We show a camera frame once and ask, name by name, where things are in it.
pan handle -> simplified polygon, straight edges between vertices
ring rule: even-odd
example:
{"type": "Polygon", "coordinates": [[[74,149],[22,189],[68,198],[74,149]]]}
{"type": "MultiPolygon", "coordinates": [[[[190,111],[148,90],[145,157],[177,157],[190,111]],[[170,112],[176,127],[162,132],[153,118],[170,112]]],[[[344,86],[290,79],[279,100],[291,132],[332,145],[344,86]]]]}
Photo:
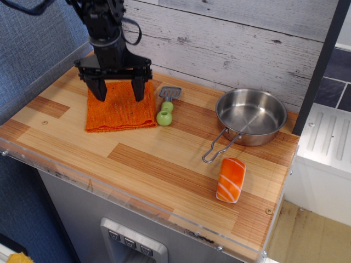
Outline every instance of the pan handle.
{"type": "Polygon", "coordinates": [[[212,142],[212,144],[211,144],[211,149],[208,150],[208,152],[206,152],[206,153],[204,154],[204,156],[202,156],[202,160],[203,160],[205,163],[212,163],[213,160],[214,160],[220,153],[225,152],[226,150],[228,150],[228,148],[229,148],[237,139],[240,139],[240,138],[242,137],[242,134],[241,134],[241,133],[238,134],[238,135],[230,142],[230,144],[228,144],[228,146],[227,146],[226,148],[224,148],[224,149],[222,149],[222,150],[216,152],[216,154],[212,157],[212,159],[206,160],[206,156],[208,156],[209,153],[212,152],[213,147],[214,147],[214,144],[216,143],[216,141],[223,135],[224,132],[228,132],[228,130],[229,130],[229,129],[228,129],[227,127],[224,128],[224,129],[222,130],[222,132],[217,136],[217,138],[212,142]]]}

blue fabric wall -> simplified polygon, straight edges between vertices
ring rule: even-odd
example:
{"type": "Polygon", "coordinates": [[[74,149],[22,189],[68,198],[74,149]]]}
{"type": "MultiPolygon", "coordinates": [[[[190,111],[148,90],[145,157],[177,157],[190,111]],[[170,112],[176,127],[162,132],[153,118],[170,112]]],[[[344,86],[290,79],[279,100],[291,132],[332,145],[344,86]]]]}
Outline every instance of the blue fabric wall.
{"type": "MultiPolygon", "coordinates": [[[[41,1],[19,2],[29,7],[41,1]]],[[[41,16],[0,3],[0,125],[92,50],[87,36],[64,0],[55,1],[41,16]],[[77,52],[83,44],[85,49],[77,52]]]]}
{"type": "MultiPolygon", "coordinates": [[[[31,8],[41,1],[15,2],[31,8]]],[[[87,36],[64,0],[41,16],[0,3],[0,125],[92,50],[87,36]]],[[[45,193],[34,168],[0,156],[0,233],[23,245],[36,263],[75,262],[45,193]]]]}

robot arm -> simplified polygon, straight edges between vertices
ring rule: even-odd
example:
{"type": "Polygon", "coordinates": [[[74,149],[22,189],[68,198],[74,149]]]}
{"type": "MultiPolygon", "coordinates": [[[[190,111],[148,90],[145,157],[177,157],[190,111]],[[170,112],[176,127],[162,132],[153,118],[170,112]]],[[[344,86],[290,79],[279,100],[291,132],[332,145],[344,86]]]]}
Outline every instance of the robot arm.
{"type": "MultiPolygon", "coordinates": [[[[26,9],[7,0],[0,0],[7,6],[30,15],[40,15],[54,0],[44,0],[33,9],[26,9]]],[[[94,55],[76,60],[79,77],[94,96],[104,101],[107,88],[106,79],[131,79],[136,101],[144,98],[145,82],[152,79],[151,60],[132,54],[126,43],[138,44],[141,39],[139,25],[123,17],[126,11],[124,0],[66,0],[86,25],[88,40],[94,47],[94,55]],[[139,37],[135,43],[128,42],[123,33],[123,22],[139,27],[139,37]]]]}

wooden countertop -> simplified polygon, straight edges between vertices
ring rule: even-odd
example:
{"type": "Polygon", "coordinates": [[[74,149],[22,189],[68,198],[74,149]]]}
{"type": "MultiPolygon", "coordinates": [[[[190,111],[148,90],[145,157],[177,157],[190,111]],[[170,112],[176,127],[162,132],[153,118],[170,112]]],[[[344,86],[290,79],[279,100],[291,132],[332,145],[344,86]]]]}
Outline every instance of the wooden countertop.
{"type": "MultiPolygon", "coordinates": [[[[266,210],[277,208],[299,139],[291,134],[295,113],[288,113],[286,125],[270,143],[234,144],[207,164],[202,156],[222,130],[214,107],[223,92],[154,73],[157,110],[164,85],[183,89],[180,99],[173,100],[170,126],[87,133],[87,87],[77,74],[76,68],[69,70],[2,125],[0,148],[40,169],[53,169],[73,184],[99,190],[101,196],[123,199],[125,192],[129,204],[186,234],[199,232],[199,240],[222,245],[234,256],[251,259],[252,251],[264,250],[274,217],[266,210]],[[225,157],[247,165],[236,204],[216,199],[225,157]]],[[[220,138],[215,150],[228,142],[220,138]]]]}

control panel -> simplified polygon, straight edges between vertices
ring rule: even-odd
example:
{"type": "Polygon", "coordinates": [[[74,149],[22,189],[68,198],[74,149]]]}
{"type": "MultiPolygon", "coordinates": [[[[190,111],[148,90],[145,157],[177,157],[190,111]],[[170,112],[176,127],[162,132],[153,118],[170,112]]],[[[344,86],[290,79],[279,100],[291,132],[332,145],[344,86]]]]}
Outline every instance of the control panel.
{"type": "Polygon", "coordinates": [[[128,262],[130,254],[139,252],[139,258],[147,256],[155,263],[168,263],[168,249],[160,242],[108,218],[102,218],[100,228],[111,262],[128,262]]]}

